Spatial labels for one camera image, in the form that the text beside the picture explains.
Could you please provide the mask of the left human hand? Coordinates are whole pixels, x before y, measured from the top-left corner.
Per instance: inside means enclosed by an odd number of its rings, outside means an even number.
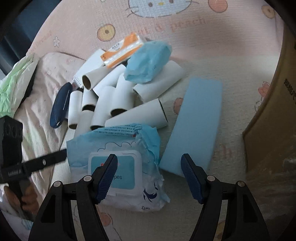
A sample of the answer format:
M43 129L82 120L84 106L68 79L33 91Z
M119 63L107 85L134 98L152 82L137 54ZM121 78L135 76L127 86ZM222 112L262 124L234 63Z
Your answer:
M15 193L12 192L8 186L4 186L4 193L11 207L17 211L21 204ZM22 201L24 202L23 210L31 213L32 215L36 215L39 211L37 197L34 185L30 183L25 190L25 194L22 196Z

